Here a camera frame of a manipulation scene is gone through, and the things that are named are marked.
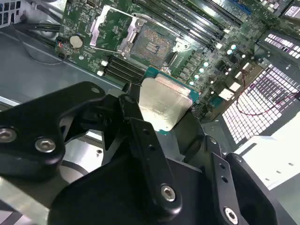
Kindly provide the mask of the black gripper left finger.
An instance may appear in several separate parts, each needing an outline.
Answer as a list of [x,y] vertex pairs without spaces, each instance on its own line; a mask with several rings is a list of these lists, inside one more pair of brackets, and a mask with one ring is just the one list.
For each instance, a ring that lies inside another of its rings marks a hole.
[[174,219],[182,209],[182,196],[153,126],[130,95],[115,97],[91,82],[1,112],[0,173],[46,180],[57,172],[66,143],[90,129],[107,138],[113,155],[107,164],[125,155],[134,160],[158,219]]

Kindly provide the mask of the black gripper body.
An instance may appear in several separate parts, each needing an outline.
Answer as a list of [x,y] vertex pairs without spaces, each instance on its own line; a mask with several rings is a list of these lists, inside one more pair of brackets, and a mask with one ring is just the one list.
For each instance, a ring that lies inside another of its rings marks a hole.
[[[183,206],[171,225],[217,225],[208,182],[200,170],[169,159]],[[122,156],[64,188],[52,203],[51,225],[166,225],[130,156]]]

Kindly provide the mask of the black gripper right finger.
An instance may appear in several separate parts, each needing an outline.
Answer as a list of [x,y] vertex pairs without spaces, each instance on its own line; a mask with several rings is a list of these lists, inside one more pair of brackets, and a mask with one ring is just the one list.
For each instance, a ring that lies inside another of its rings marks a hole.
[[173,128],[183,162],[201,170],[218,225],[293,225],[295,221],[236,153],[222,154],[191,111]]

